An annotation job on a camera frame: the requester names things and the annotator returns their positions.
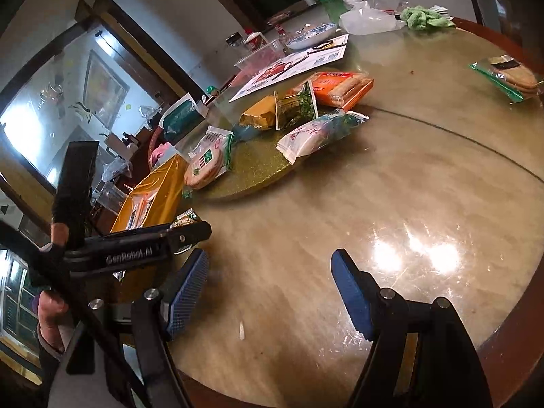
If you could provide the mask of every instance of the green towel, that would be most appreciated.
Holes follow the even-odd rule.
[[[425,9],[422,6],[407,7],[401,13],[401,20],[406,21],[410,29],[426,30],[429,27],[448,28],[455,26],[450,20],[438,12]]]

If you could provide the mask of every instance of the blue gripper pad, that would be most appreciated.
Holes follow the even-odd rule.
[[[163,299],[160,313],[165,323],[165,334],[170,340],[185,331],[208,277],[208,270],[208,255],[204,250],[194,249],[183,267],[161,287]]]
[[[331,271],[353,326],[366,340],[373,341],[376,333],[367,297],[377,296],[379,286],[369,273],[357,268],[345,249],[337,249],[333,253]]]

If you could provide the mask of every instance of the picture frame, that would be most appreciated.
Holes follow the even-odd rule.
[[[129,93],[129,86],[91,50],[85,73],[83,104],[108,130]]]

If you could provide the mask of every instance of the bowl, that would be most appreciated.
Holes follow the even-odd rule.
[[[336,23],[323,24],[303,33],[287,43],[287,47],[293,50],[302,50],[327,41],[336,32]]]
[[[251,55],[242,58],[235,66],[240,68],[244,75],[255,76],[266,66],[285,57],[284,47],[279,39],[258,48]]]

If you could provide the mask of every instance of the round table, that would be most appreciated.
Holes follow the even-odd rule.
[[[201,301],[170,345],[178,368],[255,404],[343,406],[370,344],[331,277],[336,248],[405,299],[450,299],[482,346],[544,248],[542,108],[538,100],[511,105],[468,68],[502,54],[461,29],[350,36],[335,68],[375,78],[355,108],[370,121],[266,188],[180,204],[194,207],[213,234],[201,244],[210,257]],[[234,103],[230,89],[209,122],[234,124],[302,78]]]

